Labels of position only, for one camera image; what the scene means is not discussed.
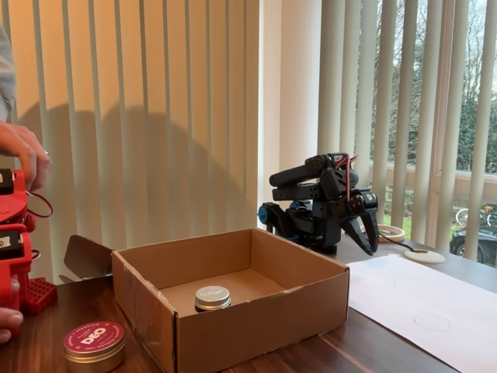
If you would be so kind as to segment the person's left hand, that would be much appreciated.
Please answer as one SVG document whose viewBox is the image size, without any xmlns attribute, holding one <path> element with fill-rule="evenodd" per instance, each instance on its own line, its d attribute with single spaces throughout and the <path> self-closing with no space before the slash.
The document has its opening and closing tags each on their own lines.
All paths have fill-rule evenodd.
<svg viewBox="0 0 497 373">
<path fill-rule="evenodd" d="M 12 296 L 1 299 L 1 345 L 8 343 L 21 329 L 23 314 L 20 311 L 19 276 L 11 277 Z"/>
</svg>

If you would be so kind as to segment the person's right hand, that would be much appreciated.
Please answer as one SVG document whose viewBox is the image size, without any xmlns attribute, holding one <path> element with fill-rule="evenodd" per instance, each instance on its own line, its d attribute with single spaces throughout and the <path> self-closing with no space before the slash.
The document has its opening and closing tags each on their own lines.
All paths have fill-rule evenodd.
<svg viewBox="0 0 497 373">
<path fill-rule="evenodd" d="M 44 186 L 51 159 L 28 128 L 1 122 L 1 154 L 19 160 L 28 191 L 33 192 Z"/>
</svg>

